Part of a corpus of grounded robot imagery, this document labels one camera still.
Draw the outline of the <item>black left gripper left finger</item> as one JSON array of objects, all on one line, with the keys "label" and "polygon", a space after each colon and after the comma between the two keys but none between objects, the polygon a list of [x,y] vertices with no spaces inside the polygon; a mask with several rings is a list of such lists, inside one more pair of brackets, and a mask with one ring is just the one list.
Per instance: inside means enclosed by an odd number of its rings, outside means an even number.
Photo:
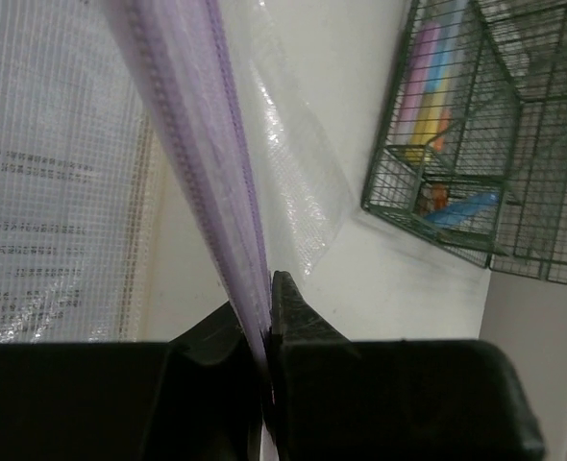
[{"label": "black left gripper left finger", "polygon": [[261,404],[254,357],[225,303],[172,342],[168,411],[184,460],[258,460]]}]

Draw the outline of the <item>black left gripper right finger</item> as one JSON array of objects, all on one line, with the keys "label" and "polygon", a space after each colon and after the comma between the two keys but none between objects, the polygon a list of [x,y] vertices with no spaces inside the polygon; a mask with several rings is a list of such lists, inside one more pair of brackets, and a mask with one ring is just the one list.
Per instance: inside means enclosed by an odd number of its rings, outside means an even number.
[{"label": "black left gripper right finger", "polygon": [[352,343],[304,299],[294,278],[272,280],[267,427],[281,460],[309,460],[333,448],[345,406],[340,372]]}]

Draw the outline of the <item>blue correction tape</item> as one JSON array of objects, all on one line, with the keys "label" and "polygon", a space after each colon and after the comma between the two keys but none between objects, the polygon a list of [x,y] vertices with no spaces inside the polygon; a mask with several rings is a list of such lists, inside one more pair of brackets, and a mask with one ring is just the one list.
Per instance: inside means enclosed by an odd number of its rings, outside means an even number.
[{"label": "blue correction tape", "polygon": [[495,207],[499,202],[500,198],[497,193],[483,192],[433,211],[425,216],[425,220],[439,228],[455,227],[477,214]]}]

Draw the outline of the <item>orange correction tape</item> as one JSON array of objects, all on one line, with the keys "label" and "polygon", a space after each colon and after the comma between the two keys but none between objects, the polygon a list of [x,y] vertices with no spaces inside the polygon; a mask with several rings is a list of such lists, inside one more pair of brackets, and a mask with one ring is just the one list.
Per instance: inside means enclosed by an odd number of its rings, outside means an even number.
[{"label": "orange correction tape", "polygon": [[420,192],[417,200],[417,212],[420,216],[426,216],[445,208],[448,205],[448,201],[448,187],[442,183],[433,183]]}]

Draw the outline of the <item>orange highlighter pen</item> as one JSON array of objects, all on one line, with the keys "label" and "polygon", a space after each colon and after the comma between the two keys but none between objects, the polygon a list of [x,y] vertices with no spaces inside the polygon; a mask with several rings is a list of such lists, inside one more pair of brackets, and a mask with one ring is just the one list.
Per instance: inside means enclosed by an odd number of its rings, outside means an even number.
[{"label": "orange highlighter pen", "polygon": [[441,152],[445,143],[445,132],[449,127],[450,121],[452,118],[451,110],[446,107],[441,111],[439,123],[437,127],[437,134],[438,138],[436,138],[433,143],[432,147],[436,152]]}]

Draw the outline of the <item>yellow highlighter pen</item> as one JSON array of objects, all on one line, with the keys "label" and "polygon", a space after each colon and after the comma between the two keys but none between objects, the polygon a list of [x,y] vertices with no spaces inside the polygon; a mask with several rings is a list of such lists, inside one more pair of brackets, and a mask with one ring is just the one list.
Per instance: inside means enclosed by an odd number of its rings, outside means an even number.
[{"label": "yellow highlighter pen", "polygon": [[414,165],[431,160],[432,143],[437,138],[437,127],[441,111],[448,107],[447,92],[439,90],[423,96],[416,123],[406,149],[405,158]]}]

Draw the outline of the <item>clear mesh pouch purple zipper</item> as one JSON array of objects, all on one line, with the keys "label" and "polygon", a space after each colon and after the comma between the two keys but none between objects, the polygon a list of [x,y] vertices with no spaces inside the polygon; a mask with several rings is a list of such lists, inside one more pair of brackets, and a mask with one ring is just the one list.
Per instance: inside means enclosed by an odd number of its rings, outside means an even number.
[{"label": "clear mesh pouch purple zipper", "polygon": [[[254,357],[258,460],[280,460],[267,427],[272,280],[286,271],[298,286],[333,243],[351,204],[345,176],[263,2],[102,8]],[[172,350],[150,460],[184,460],[168,411]]]}]

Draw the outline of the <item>purple highlighter pen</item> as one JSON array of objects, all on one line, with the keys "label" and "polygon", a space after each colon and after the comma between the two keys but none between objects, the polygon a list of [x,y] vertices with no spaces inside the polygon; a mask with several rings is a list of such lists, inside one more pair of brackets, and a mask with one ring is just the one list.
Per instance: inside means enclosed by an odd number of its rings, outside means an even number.
[{"label": "purple highlighter pen", "polygon": [[415,36],[408,61],[404,95],[396,131],[398,144],[408,144],[410,141],[440,33],[441,25],[435,21],[428,21],[423,24]]}]

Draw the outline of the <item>blue highlighter pen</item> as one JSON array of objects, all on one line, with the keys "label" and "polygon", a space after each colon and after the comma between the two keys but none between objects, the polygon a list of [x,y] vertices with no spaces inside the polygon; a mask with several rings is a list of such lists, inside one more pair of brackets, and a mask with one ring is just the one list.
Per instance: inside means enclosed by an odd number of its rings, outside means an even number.
[{"label": "blue highlighter pen", "polygon": [[435,92],[444,79],[446,70],[449,68],[451,60],[455,55],[459,28],[459,23],[452,23],[441,29],[431,57],[431,65],[425,85],[426,92]]}]

